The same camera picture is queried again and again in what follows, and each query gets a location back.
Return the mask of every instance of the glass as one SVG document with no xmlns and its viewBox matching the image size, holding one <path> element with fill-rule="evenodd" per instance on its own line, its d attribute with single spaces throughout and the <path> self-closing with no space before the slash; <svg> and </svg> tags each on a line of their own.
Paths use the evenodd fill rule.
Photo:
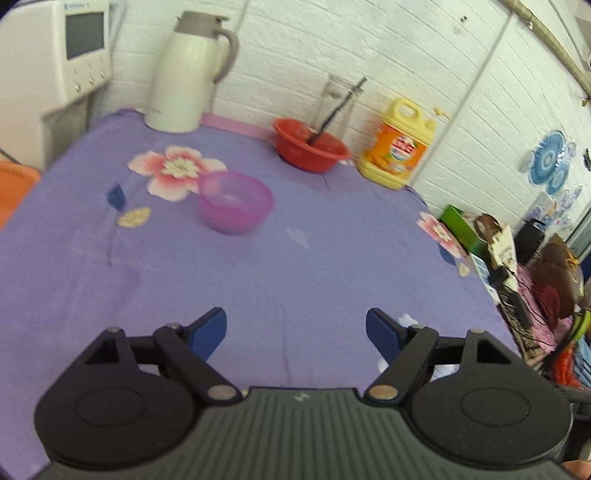
<svg viewBox="0 0 591 480">
<path fill-rule="evenodd" d="M 330 74 L 328 81 L 324 84 L 320 98 L 310 114 L 308 120 L 308 127 L 310 127 L 310 130 L 317 132 L 322 123 L 329 117 L 333 110 L 341 104 L 354 87 L 355 85 L 353 83 Z M 337 113 L 330 126 L 326 129 L 328 133 L 339 140 L 343 139 L 345 132 L 349 128 L 353 108 L 361 93 L 363 93 L 362 89 L 358 89 L 353 93 L 347 105 Z"/>
</svg>

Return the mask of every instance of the white thermos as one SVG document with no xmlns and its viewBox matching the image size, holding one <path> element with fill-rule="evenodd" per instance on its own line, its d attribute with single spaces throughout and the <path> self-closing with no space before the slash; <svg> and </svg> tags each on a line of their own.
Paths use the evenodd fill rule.
<svg viewBox="0 0 591 480">
<path fill-rule="evenodd" d="M 201 123 L 213 85 L 230 71 L 238 54 L 238 38 L 222 28 L 226 17 L 184 12 L 164 47 L 154 73 L 145 123 L 162 132 L 186 133 Z M 229 53 L 217 72 L 223 35 Z"/>
</svg>

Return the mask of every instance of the yellow detergent bottle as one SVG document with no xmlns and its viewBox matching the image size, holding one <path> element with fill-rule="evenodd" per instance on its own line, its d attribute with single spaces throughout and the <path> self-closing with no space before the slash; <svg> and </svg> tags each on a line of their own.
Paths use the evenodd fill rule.
<svg viewBox="0 0 591 480">
<path fill-rule="evenodd" d="M 374 145 L 359 160 L 359 172 L 389 189 L 401 189 L 431 145 L 436 128 L 432 119 L 425 121 L 416 103 L 397 98 L 382 116 Z"/>
</svg>

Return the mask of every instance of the pink plastic bowl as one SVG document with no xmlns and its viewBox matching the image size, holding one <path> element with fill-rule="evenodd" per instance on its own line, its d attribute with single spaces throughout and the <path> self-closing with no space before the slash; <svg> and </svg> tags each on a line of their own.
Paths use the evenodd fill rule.
<svg viewBox="0 0 591 480">
<path fill-rule="evenodd" d="M 223 233 L 253 230 L 275 206 L 273 194 L 264 184 L 237 171 L 217 171 L 203 176 L 199 193 L 203 219 Z"/>
</svg>

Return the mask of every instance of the green box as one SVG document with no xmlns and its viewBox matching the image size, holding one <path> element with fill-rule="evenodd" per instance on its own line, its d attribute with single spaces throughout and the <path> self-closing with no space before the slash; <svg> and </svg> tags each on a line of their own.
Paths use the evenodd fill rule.
<svg viewBox="0 0 591 480">
<path fill-rule="evenodd" d="M 448 205 L 439 220 L 469 253 L 485 260 L 488 256 L 488 244 L 466 223 L 462 213 L 460 209 Z"/>
</svg>

